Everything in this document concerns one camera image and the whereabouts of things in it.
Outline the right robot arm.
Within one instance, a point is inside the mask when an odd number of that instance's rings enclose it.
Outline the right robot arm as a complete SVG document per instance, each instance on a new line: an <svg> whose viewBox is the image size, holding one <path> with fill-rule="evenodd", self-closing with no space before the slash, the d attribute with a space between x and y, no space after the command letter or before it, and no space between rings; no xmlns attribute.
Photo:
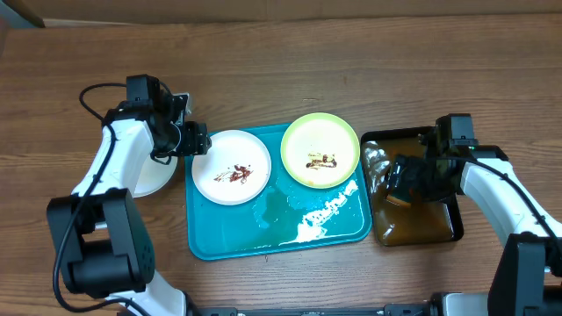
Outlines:
<svg viewBox="0 0 562 316"><path fill-rule="evenodd" d="M468 114L438 118L421 135L422 157L396 156L387 199L396 205L469 197L503 245L486 294L449 293L436 302L439 315L559 315L561 288L546 274L561 275L561 224L525 189L497 146L479 144Z"/></svg>

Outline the green and yellow sponge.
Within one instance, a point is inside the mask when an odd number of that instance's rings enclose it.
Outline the green and yellow sponge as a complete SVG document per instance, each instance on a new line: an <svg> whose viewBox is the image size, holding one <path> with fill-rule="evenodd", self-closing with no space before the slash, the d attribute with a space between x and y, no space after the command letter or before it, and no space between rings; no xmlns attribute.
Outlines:
<svg viewBox="0 0 562 316"><path fill-rule="evenodd" d="M414 179L407 172L407 168L396 162L387 172L385 179L385 199L395 205L410 207L414 199L412 193Z"/></svg>

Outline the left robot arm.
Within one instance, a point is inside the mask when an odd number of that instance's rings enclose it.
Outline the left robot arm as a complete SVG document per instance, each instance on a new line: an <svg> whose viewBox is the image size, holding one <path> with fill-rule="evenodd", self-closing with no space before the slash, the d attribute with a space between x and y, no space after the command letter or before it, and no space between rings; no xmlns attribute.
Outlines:
<svg viewBox="0 0 562 316"><path fill-rule="evenodd" d="M102 143L86 176L47 206L53 293L74 313L118 304L132 315L198 315L191 298L156 271L133 194L149 162L173 169L179 157L207 154L212 141L205 124L186 120L188 94L173 94L151 75L122 85L126 99L94 115Z"/></svg>

